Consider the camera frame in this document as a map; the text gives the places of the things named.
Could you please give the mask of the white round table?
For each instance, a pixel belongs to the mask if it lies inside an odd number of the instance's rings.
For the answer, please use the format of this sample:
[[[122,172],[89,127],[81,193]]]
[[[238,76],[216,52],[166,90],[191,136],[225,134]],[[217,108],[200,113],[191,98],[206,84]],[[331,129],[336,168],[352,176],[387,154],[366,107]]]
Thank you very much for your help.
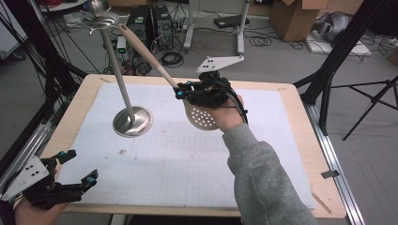
[[[62,0],[62,2],[59,5],[50,5],[50,6],[38,5],[38,7],[41,12],[45,11],[56,12],[56,11],[65,11],[68,9],[83,8],[86,2],[87,0],[77,0],[76,2],[68,2],[67,0]]]

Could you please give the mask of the white grid mat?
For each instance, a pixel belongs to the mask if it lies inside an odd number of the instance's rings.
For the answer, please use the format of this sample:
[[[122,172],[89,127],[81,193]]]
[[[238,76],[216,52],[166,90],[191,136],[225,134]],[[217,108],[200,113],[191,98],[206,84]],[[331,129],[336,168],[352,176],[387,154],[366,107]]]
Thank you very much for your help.
[[[221,132],[194,127],[168,85],[130,84],[127,90],[133,105],[152,112],[152,127],[134,138],[118,135],[113,120],[125,105],[117,84],[103,84],[71,146],[77,156],[62,165],[59,182],[77,183],[97,171],[84,203],[236,207]]]

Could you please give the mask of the black computer tower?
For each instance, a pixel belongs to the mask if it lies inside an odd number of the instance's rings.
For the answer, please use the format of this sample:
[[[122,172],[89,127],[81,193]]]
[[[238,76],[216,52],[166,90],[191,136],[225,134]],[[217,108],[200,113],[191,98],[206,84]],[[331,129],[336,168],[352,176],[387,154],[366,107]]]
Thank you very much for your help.
[[[149,49],[153,41],[153,24],[150,7],[148,5],[134,5],[128,18],[127,27]]]
[[[152,15],[156,34],[155,39],[160,49],[172,50],[174,48],[172,18],[167,6],[154,6]]]

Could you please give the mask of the black tripod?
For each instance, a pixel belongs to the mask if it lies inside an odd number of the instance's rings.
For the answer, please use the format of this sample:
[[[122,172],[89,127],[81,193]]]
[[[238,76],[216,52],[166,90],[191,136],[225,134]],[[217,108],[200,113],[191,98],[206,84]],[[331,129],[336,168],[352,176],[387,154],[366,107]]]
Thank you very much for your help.
[[[362,87],[362,86],[371,86],[371,85],[378,85],[378,84],[383,84],[383,88],[373,96],[360,90],[360,87]],[[356,128],[360,125],[360,123],[366,118],[366,116],[370,113],[370,111],[377,104],[384,105],[384,106],[391,108],[398,112],[398,75],[396,75],[392,80],[385,80],[385,81],[380,81],[380,82],[351,83],[351,84],[344,84],[344,85],[335,85],[334,87],[335,88],[349,88],[370,100],[369,105],[367,106],[367,108],[365,109],[364,113],[361,115],[359,120],[354,124],[354,126],[351,129],[349,129],[349,131],[343,137],[344,141],[346,141],[351,136],[351,134],[356,130]],[[394,105],[392,105],[382,99],[390,90],[393,91],[393,96],[395,99]]]

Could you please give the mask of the metal utensil stand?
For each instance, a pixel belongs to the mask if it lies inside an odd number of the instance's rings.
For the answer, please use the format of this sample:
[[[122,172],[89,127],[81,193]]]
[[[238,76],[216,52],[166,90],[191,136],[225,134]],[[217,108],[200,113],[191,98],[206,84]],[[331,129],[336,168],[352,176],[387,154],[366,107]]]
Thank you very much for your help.
[[[121,96],[126,108],[121,110],[113,120],[114,131],[122,137],[138,137],[146,133],[152,126],[152,113],[147,108],[132,106],[129,94],[122,78],[121,71],[115,56],[108,29],[116,28],[119,16],[105,9],[101,0],[87,0],[90,15],[81,19],[83,27],[90,33],[99,30],[105,50],[108,54],[113,73],[115,74]]]

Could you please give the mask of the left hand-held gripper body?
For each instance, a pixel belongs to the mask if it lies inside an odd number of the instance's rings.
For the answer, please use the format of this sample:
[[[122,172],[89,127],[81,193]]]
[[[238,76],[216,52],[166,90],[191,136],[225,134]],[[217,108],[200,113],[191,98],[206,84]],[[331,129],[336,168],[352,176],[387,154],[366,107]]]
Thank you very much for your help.
[[[50,209],[59,203],[78,202],[84,194],[84,184],[62,185],[54,181],[58,161],[54,157],[31,157],[20,170],[6,192],[2,201],[10,201],[19,194],[34,206]]]

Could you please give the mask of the black flat device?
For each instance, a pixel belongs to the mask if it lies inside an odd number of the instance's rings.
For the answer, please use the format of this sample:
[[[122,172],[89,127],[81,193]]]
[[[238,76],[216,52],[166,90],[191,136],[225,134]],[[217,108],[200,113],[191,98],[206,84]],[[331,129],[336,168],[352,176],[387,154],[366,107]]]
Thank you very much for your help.
[[[229,28],[229,27],[240,27],[242,22],[242,16],[236,15],[236,16],[216,18],[213,20],[213,22],[220,29]]]

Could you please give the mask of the person's right hand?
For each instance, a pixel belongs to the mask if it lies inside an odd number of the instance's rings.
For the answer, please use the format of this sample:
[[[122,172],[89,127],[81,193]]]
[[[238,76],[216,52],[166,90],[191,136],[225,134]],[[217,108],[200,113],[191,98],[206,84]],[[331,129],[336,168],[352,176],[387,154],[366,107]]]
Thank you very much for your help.
[[[226,132],[244,123],[236,105],[231,99],[228,99],[221,107],[205,108],[205,111],[213,117],[216,126],[222,132]]]

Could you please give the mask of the thin wooden strip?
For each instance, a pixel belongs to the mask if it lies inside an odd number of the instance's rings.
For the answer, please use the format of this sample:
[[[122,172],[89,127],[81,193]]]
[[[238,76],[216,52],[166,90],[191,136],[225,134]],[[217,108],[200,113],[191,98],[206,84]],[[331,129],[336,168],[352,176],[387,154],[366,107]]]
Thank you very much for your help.
[[[331,214],[331,209],[313,192],[312,196],[316,201],[316,211]]]

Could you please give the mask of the aluminium rail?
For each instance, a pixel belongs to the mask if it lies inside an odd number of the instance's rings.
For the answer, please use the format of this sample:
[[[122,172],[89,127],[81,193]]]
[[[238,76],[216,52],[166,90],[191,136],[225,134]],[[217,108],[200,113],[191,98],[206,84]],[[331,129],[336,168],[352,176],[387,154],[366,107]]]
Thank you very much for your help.
[[[351,191],[351,188],[345,178],[344,170],[335,153],[333,145],[328,135],[325,135],[318,125],[319,112],[315,106],[303,104],[304,109],[310,119],[314,129],[315,136],[320,144],[321,150],[329,167],[330,177],[333,179],[335,186],[342,200],[346,217],[350,225],[365,225],[365,221]]]
[[[0,176],[0,193],[10,176],[20,170],[29,158],[32,156],[39,157],[42,154],[53,133],[54,126],[52,124],[38,125],[27,141],[23,144],[21,151],[13,160],[11,160],[5,172]]]

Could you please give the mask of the large cardboard box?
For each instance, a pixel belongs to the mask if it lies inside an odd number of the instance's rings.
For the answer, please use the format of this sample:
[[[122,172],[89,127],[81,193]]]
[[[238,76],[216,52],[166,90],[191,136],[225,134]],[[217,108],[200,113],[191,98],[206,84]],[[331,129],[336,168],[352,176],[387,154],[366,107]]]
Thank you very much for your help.
[[[328,0],[274,0],[269,22],[282,41],[303,41]]]

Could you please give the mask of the grey plastic appliance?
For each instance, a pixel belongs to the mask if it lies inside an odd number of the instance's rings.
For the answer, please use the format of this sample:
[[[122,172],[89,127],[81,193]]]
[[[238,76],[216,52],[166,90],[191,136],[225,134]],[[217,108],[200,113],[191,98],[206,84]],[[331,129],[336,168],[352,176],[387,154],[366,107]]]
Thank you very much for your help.
[[[326,12],[317,18],[312,30],[329,42],[333,42],[349,25],[352,16],[344,12]]]

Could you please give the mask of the white cabinet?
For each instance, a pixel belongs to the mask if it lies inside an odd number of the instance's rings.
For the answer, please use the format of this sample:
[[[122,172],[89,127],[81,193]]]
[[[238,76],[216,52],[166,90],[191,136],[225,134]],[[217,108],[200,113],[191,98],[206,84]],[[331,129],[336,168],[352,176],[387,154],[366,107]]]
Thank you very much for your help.
[[[23,41],[27,35],[8,9],[4,0],[0,0],[0,60],[7,59],[20,46],[20,42],[14,37],[18,35]]]

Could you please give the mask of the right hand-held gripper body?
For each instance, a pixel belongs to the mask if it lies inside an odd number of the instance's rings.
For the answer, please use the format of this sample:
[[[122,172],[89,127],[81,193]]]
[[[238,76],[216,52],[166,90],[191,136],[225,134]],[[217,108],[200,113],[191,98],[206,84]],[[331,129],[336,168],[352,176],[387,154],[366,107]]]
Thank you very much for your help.
[[[220,75],[219,70],[237,64],[244,60],[244,56],[208,56],[196,69],[199,81],[193,82],[195,89],[191,90],[188,102],[195,106],[216,108],[223,105],[228,99],[237,104],[237,95],[231,83]]]

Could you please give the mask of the beige slotted spatula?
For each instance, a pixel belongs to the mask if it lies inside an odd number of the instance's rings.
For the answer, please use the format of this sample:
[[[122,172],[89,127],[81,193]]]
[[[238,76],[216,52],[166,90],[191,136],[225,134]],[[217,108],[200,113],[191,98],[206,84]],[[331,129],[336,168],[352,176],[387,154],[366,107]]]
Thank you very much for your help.
[[[175,91],[175,89],[178,88],[177,83],[144,45],[144,43],[125,24],[119,24],[117,27],[132,48],[141,54],[149,65],[159,72]],[[193,126],[202,130],[214,130],[218,128],[214,119],[208,112],[191,105],[187,100],[181,100],[184,104],[187,118]]]

